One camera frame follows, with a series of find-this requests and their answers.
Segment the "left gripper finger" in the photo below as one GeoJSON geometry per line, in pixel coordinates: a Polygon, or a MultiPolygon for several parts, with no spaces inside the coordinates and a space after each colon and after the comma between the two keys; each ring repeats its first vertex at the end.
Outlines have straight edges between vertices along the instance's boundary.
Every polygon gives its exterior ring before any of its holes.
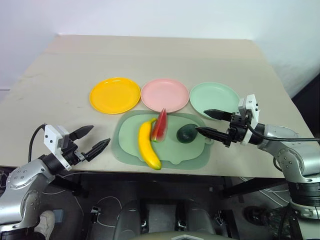
{"type": "Polygon", "coordinates": [[[111,139],[107,138],[95,144],[90,151],[84,154],[85,160],[88,162],[92,161],[95,157],[97,157],[104,151],[104,149],[109,145],[110,141],[111,139]]]}
{"type": "Polygon", "coordinates": [[[78,128],[78,129],[74,130],[73,132],[70,133],[70,140],[71,141],[76,141],[76,140],[79,140],[79,139],[83,138],[93,128],[94,128],[93,125],[85,125],[85,126],[82,126],[82,127],[78,128]]]}

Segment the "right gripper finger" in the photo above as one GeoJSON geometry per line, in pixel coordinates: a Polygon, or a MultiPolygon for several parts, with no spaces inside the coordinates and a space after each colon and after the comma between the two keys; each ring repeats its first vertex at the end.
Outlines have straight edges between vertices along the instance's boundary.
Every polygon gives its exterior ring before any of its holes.
{"type": "Polygon", "coordinates": [[[223,144],[227,143],[228,135],[226,133],[217,131],[216,129],[210,127],[195,127],[198,133],[205,136],[206,138],[219,141],[223,144]]]}
{"type": "Polygon", "coordinates": [[[218,109],[207,109],[204,111],[204,113],[215,120],[223,120],[227,122],[230,122],[233,117],[233,113],[225,112],[218,109]]]}

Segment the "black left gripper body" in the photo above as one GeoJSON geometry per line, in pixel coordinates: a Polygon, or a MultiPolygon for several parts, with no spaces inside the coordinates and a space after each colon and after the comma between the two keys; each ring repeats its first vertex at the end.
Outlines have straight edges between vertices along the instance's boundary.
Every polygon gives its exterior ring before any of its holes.
{"type": "Polygon", "coordinates": [[[87,154],[78,151],[78,146],[72,140],[67,142],[67,146],[61,152],[64,159],[71,166],[75,166],[87,159],[87,154]]]}

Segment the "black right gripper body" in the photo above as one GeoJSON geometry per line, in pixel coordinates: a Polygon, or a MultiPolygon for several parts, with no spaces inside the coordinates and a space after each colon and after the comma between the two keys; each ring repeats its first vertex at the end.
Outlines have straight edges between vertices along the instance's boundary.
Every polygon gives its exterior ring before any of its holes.
{"type": "Polygon", "coordinates": [[[241,142],[248,131],[247,122],[251,122],[251,114],[246,113],[245,116],[236,115],[235,112],[227,114],[227,121],[230,122],[226,131],[227,140],[224,145],[229,147],[231,143],[241,142]]]}

